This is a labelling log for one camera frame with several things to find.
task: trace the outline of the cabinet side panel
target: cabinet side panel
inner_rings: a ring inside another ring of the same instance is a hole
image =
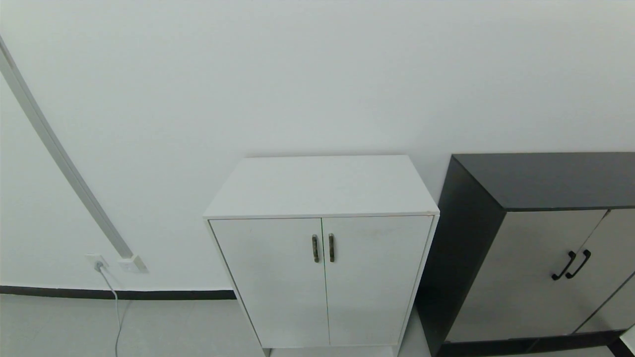
[[[452,157],[439,199],[441,216],[415,306],[434,356],[465,300],[505,212]]]
[[[262,344],[260,343],[260,338],[258,338],[258,334],[256,333],[256,330],[253,328],[253,323],[251,322],[249,313],[247,313],[247,310],[244,307],[243,299],[241,298],[240,293],[238,292],[238,289],[236,288],[236,282],[234,281],[234,277],[232,277],[232,274],[229,271],[229,267],[227,267],[227,261],[225,261],[223,252],[221,251],[220,246],[218,245],[218,240],[216,239],[216,236],[214,235],[214,231],[211,228],[211,221],[209,220],[204,220],[204,221],[205,221],[205,228],[207,229],[212,242],[214,242],[214,245],[216,246],[216,249],[218,250],[219,256],[223,259],[223,268],[225,269],[225,273],[227,273],[227,277],[229,278],[229,281],[232,284],[232,288],[234,289],[234,294],[236,294],[236,300],[238,301],[238,304],[240,305],[240,308],[243,311],[245,317],[247,317],[247,320],[249,321],[249,326],[251,326],[251,331],[253,332],[254,337],[256,337],[258,344],[262,346]],[[269,349],[263,349],[262,357],[269,357],[269,353],[270,353]]]

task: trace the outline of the cabinet base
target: cabinet base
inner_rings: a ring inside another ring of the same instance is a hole
[[[505,356],[607,346],[625,330],[576,333],[574,335],[478,342],[445,342],[438,357]]]
[[[352,346],[352,347],[298,347],[273,348],[269,357],[364,357],[364,356],[393,356],[392,346]]]

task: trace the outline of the black handle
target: black handle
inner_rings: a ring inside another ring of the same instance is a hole
[[[555,275],[555,274],[553,274],[553,275],[551,276],[551,278],[552,278],[553,280],[558,280],[558,279],[562,278],[562,275],[564,275],[564,274],[565,274],[565,271],[567,271],[567,270],[569,269],[569,267],[571,266],[571,263],[573,263],[573,260],[575,260],[575,253],[573,252],[573,250],[570,250],[570,251],[569,251],[569,258],[571,258],[571,259],[569,260],[569,264],[567,264],[567,265],[566,265],[566,267],[565,267],[564,269],[562,269],[562,271],[560,272],[560,275]]]
[[[582,254],[584,254],[584,261],[582,262],[582,264],[580,264],[578,269],[576,269],[576,271],[573,272],[573,274],[572,273],[567,273],[565,275],[567,279],[571,279],[572,277],[574,277],[580,271],[580,269],[582,269],[582,267],[584,267],[584,264],[587,263],[587,260],[589,260],[589,258],[591,258],[591,252],[588,249],[585,249],[584,252],[582,252]]]
[[[333,233],[328,235],[328,255],[331,258],[331,263],[335,261],[335,239]]]
[[[317,234],[313,234],[313,237],[311,237],[311,241],[313,242],[313,261],[319,263]]]

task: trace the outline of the electrical outlet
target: electrical outlet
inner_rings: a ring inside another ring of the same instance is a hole
[[[144,262],[141,261],[141,257],[134,254],[132,258],[119,259],[119,266],[127,273],[147,273],[148,268]]]
[[[104,257],[102,257],[101,254],[89,253],[84,256],[86,257],[86,260],[88,260],[88,262],[90,263],[90,267],[93,269],[95,268],[95,263],[97,262],[102,262],[104,267],[108,267],[108,263],[106,263],[106,260],[104,259]]]

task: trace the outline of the power cord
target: power cord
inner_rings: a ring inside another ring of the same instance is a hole
[[[117,293],[108,282],[108,279],[106,279],[106,275],[104,275],[104,272],[102,271],[103,267],[104,267],[104,263],[102,262],[95,263],[95,270],[98,271],[99,274],[101,274],[104,277],[104,281],[106,282],[106,284],[108,285],[112,293],[115,295],[115,311],[117,312],[117,324],[119,325],[119,331],[117,332],[117,339],[115,340],[115,357],[119,357],[119,353],[117,352],[117,346],[119,345],[119,335],[121,335],[121,319],[119,319],[119,297],[117,296]]]

